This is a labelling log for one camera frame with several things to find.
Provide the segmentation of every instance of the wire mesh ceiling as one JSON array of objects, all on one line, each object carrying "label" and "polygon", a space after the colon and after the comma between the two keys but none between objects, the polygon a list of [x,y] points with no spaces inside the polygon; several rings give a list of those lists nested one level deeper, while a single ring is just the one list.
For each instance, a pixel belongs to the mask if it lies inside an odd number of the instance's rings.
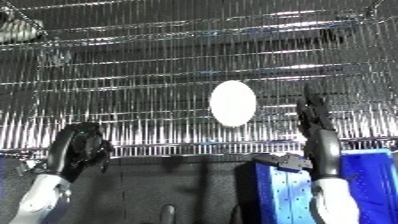
[{"label": "wire mesh ceiling", "polygon": [[[97,121],[115,157],[299,150],[305,83],[343,140],[398,136],[393,1],[1,2],[4,24],[37,34],[0,44],[0,149],[45,149],[65,124]],[[227,80],[257,96],[239,128],[209,110]]]}]

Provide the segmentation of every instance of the blue box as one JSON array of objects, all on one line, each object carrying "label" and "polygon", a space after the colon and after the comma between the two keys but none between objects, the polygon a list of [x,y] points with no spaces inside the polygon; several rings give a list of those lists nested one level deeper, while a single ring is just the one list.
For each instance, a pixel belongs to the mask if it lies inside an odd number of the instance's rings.
[{"label": "blue box", "polygon": [[[262,164],[256,171],[262,224],[315,224],[308,209],[308,172]],[[398,179],[389,149],[343,151],[342,173],[360,208],[361,224],[398,223]]]}]

